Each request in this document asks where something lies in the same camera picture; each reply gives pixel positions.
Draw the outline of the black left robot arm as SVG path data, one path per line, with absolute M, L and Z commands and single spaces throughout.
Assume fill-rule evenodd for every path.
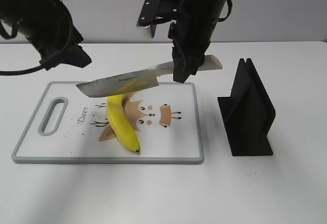
M 60 64 L 84 68 L 90 56 L 79 45 L 83 41 L 71 13 L 62 0 L 1 0 L 1 37 L 22 34 L 40 55 L 38 66 L 1 71 L 2 76 L 26 75 L 50 70 Z

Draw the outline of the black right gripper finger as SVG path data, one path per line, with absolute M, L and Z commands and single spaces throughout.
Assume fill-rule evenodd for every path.
M 177 47 L 172 47 L 172 59 L 174 63 L 173 80 L 178 83 L 185 83 L 191 73 L 184 53 Z
M 189 72 L 191 75 L 195 76 L 199 67 L 203 65 L 205 60 L 205 55 L 190 55 L 189 56 Z

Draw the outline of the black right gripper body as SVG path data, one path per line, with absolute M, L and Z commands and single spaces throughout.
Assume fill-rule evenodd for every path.
M 170 14 L 168 37 L 174 63 L 203 63 L 217 24 L 216 14 Z

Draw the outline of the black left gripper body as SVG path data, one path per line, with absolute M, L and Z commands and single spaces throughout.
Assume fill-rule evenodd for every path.
M 84 68 L 91 64 L 91 57 L 83 50 L 79 43 L 82 35 L 69 25 L 55 30 L 52 37 L 48 35 L 30 39 L 30 43 L 41 56 L 39 61 L 42 68 L 50 70 L 60 64 Z

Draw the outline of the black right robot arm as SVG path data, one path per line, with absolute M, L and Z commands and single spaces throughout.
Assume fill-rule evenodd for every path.
M 225 21 L 232 9 L 231 0 L 183 0 L 179 6 L 185 19 L 171 23 L 169 38 L 173 41 L 173 80 L 184 83 L 196 75 L 204 64 L 205 51 L 217 23 Z

